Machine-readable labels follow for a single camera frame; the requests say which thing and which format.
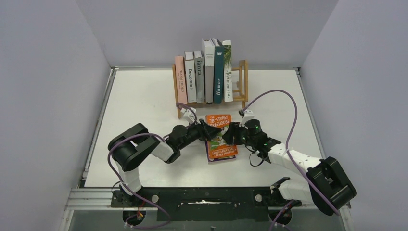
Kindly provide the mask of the wooden book rack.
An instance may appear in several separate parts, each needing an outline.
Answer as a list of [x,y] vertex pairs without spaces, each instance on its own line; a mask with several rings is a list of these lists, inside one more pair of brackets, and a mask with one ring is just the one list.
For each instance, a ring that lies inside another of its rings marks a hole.
[[[249,101],[249,91],[248,91],[248,71],[249,63],[247,60],[239,60],[238,67],[232,68],[232,72],[238,72],[238,80],[234,83],[233,86],[236,86],[237,89],[233,89],[233,101],[231,102],[222,102],[221,104],[207,104],[207,103],[188,103],[186,104],[189,107],[200,108],[200,107],[215,107],[217,105],[223,105],[226,103],[241,103],[241,108],[244,108]],[[176,66],[172,65],[172,74],[173,74],[173,83],[174,83],[174,93],[176,104],[179,102],[178,97],[178,84],[177,84],[177,72]],[[183,113],[181,112],[181,106],[177,107],[177,116],[178,119],[181,119]]]

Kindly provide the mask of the pink Warm Chord book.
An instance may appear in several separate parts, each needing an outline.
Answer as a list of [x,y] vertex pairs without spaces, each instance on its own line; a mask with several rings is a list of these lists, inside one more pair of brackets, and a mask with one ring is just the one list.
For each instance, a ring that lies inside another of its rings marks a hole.
[[175,57],[175,72],[176,72],[176,88],[178,102],[186,104],[188,103],[187,90],[186,90],[186,78],[184,69],[184,57]]

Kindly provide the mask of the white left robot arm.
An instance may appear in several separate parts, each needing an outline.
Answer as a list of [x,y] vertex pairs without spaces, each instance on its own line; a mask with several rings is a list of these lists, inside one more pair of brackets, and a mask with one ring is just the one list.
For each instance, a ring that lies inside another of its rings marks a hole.
[[138,123],[110,141],[108,164],[113,167],[111,161],[114,160],[118,167],[118,171],[114,172],[119,177],[120,188],[132,196],[142,189],[138,167],[148,156],[153,155],[171,164],[181,156],[183,148],[196,140],[210,141],[221,131],[221,128],[200,119],[188,126],[174,126],[169,136],[162,138]]

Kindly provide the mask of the grey magazine-style book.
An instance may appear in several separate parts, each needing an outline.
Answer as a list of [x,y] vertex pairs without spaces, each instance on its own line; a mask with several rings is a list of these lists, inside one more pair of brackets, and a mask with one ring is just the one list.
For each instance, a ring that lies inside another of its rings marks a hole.
[[205,102],[204,95],[204,57],[201,51],[194,51],[194,64],[195,64],[195,76],[196,76],[196,95],[197,103]]

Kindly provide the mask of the white booklet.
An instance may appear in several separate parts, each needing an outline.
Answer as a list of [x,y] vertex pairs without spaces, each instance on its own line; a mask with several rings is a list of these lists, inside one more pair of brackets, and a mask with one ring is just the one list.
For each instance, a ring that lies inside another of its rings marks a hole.
[[224,102],[233,101],[231,41],[223,40],[224,47]]

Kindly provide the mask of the purple book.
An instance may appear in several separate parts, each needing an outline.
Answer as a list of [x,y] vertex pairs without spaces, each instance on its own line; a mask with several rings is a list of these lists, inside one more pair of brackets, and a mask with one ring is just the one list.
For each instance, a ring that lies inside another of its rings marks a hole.
[[209,145],[209,142],[207,141],[205,143],[205,147],[206,147],[206,157],[207,157],[208,164],[224,163],[224,162],[232,161],[236,159],[235,155],[227,156],[227,157],[220,157],[220,158],[210,158],[208,145]]

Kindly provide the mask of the large grey white book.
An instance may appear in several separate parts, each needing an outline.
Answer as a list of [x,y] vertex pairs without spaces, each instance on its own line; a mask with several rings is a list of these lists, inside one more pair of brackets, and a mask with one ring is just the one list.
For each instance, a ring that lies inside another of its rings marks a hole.
[[215,46],[212,40],[202,40],[202,52],[204,56],[204,78],[205,78],[205,102],[207,104],[213,103],[214,90],[214,57]]

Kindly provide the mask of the teal book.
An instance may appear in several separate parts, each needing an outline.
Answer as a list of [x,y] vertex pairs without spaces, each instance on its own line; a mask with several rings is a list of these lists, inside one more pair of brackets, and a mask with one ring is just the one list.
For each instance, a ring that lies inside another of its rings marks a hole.
[[224,83],[224,46],[216,38],[212,38],[212,42],[215,46],[213,103],[221,104],[223,99],[223,83]]

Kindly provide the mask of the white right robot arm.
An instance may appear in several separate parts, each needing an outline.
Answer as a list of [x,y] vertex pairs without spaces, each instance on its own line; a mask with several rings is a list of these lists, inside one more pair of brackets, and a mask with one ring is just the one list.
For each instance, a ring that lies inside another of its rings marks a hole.
[[314,204],[322,213],[331,216],[357,194],[337,159],[331,156],[321,159],[290,150],[284,143],[263,132],[257,119],[251,119],[243,126],[237,122],[230,123],[223,139],[228,145],[251,147],[262,160],[304,178],[283,177],[272,184],[270,198],[274,204],[283,205],[288,200],[296,200]]

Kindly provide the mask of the brown Decorate Furniture book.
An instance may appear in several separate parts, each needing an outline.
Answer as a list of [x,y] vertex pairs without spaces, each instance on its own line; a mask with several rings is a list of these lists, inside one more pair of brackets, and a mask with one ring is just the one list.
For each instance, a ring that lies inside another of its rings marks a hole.
[[196,79],[195,79],[195,63],[194,63],[194,54],[192,51],[185,52],[184,63],[185,63],[188,103],[196,103],[197,93],[196,93]]

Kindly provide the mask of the orange Treehouse book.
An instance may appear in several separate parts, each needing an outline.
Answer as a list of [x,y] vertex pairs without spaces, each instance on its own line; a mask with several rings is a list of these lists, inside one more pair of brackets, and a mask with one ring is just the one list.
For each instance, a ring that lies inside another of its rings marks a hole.
[[222,129],[222,131],[216,137],[208,141],[210,158],[220,158],[232,155],[236,156],[238,154],[237,147],[226,145],[226,142],[222,138],[222,135],[227,131],[229,124],[231,122],[231,115],[230,114],[206,115],[205,121],[207,124],[213,127]]

